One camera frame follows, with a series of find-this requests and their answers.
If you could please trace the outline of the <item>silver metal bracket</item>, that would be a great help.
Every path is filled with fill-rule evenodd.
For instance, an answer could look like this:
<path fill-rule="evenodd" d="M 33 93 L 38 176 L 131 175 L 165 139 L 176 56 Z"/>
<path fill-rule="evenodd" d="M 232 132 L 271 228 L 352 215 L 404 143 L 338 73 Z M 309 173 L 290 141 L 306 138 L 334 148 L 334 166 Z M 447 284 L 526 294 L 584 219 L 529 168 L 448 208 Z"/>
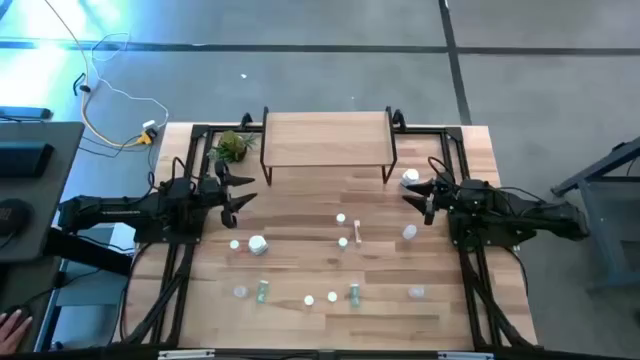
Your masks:
<path fill-rule="evenodd" d="M 495 360 L 492 353 L 442 351 L 437 353 L 438 360 Z"/>
<path fill-rule="evenodd" d="M 160 351 L 157 360 L 212 360 L 215 356 L 214 349 L 176 349 Z"/>

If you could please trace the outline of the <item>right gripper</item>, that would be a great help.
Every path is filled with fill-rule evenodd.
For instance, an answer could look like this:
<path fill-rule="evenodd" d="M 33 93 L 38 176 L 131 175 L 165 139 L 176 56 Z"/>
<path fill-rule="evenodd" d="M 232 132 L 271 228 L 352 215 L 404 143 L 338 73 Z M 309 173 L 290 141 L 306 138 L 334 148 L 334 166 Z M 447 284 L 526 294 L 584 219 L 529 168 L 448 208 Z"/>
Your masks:
<path fill-rule="evenodd" d="M 459 186 L 450 174 L 443 174 L 424 183 L 405 185 L 405 188 L 421 195 L 403 195 L 402 198 L 424 215 L 425 225 L 432 225 L 437 211 L 448 210 L 454 205 Z"/>

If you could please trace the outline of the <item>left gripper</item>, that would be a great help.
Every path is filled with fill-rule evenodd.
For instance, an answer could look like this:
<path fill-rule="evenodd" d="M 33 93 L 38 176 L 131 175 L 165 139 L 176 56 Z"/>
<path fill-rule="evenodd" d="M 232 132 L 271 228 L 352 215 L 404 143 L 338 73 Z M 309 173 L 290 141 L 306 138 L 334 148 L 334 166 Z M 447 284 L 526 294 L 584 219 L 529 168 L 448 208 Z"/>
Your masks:
<path fill-rule="evenodd" d="M 214 163 L 216 178 L 204 177 L 199 185 L 199 194 L 207 207 L 222 207 L 221 221 L 227 228 L 236 228 L 237 219 L 234 213 L 239 212 L 246 204 L 253 200 L 257 193 L 231 197 L 230 187 L 239 187 L 255 181 L 251 177 L 234 176 L 224 160 Z"/>

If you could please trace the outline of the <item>potted succulent plant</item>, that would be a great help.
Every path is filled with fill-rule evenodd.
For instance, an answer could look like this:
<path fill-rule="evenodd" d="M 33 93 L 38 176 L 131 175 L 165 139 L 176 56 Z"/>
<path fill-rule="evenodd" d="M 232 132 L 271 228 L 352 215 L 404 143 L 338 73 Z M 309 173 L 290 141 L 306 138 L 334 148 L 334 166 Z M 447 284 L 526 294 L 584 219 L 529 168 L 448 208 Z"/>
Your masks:
<path fill-rule="evenodd" d="M 207 153 L 210 160 L 223 160 L 226 163 L 242 162 L 247 152 L 253 148 L 256 136 L 253 133 L 241 135 L 232 130 L 222 133 L 219 141 Z"/>

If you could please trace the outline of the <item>wooden shelf black metal frame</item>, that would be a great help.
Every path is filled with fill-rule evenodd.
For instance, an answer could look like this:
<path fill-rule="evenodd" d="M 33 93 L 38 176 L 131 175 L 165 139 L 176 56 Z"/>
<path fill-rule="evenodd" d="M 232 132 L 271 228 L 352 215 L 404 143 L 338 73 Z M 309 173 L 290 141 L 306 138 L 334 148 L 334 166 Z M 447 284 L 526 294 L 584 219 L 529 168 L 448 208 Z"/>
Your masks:
<path fill-rule="evenodd" d="M 272 112 L 263 109 L 260 165 L 267 184 L 275 168 L 378 167 L 387 183 L 398 159 L 395 121 L 402 112 Z"/>

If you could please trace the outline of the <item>blue-grey metal table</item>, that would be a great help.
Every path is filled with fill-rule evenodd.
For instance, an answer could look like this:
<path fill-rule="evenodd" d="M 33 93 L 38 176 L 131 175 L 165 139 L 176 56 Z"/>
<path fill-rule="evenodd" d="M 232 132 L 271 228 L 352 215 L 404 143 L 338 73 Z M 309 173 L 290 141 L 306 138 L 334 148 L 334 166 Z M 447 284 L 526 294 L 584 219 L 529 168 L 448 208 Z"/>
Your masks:
<path fill-rule="evenodd" d="M 640 246 L 640 175 L 613 176 L 625 164 L 640 165 L 640 136 L 616 145 L 607 155 L 551 188 L 557 197 L 577 190 L 605 268 L 591 288 L 640 286 L 640 266 L 633 267 L 626 244 Z"/>

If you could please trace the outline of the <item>black rectangular device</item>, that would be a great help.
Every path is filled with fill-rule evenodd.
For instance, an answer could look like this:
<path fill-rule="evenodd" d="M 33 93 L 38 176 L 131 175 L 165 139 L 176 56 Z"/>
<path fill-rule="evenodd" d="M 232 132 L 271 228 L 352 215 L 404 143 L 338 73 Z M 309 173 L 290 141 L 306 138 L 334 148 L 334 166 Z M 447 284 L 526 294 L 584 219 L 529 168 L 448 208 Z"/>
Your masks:
<path fill-rule="evenodd" d="M 39 178 L 53 152 L 46 142 L 0 142 L 0 178 Z"/>

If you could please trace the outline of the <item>dark grey desk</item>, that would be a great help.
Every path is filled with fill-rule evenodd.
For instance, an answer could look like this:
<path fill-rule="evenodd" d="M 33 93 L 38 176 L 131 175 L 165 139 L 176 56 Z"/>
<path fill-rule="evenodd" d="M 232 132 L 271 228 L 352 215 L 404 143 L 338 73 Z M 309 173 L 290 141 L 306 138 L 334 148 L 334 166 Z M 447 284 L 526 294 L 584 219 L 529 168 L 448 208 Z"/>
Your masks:
<path fill-rule="evenodd" d="M 126 276 L 131 258 L 61 234 L 51 227 L 85 126 L 80 122 L 1 122 L 0 142 L 46 142 L 54 147 L 39 178 L 0 178 L 0 201 L 21 199 L 31 205 L 30 223 L 17 235 L 0 236 L 0 313 L 21 306 L 33 323 L 18 350 L 39 349 L 46 324 L 49 289 L 59 279 L 63 260 Z"/>

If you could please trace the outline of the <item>person's hand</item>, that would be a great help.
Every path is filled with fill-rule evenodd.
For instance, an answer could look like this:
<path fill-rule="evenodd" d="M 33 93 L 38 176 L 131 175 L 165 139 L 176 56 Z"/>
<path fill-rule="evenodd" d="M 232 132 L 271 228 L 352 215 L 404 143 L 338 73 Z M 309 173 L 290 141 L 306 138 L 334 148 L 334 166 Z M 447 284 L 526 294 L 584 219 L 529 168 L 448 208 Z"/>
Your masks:
<path fill-rule="evenodd" d="M 22 309 L 0 314 L 0 356 L 14 354 L 29 329 L 33 318 Z"/>

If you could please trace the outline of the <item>round black puck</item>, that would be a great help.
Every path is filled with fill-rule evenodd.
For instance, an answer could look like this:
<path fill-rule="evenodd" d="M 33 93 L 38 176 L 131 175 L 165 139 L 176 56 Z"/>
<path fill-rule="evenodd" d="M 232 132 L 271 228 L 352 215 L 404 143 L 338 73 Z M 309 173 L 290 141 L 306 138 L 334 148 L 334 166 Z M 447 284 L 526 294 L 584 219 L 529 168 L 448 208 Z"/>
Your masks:
<path fill-rule="evenodd" d="M 17 235 L 28 226 L 31 205 L 21 199 L 0 201 L 0 236 Z"/>

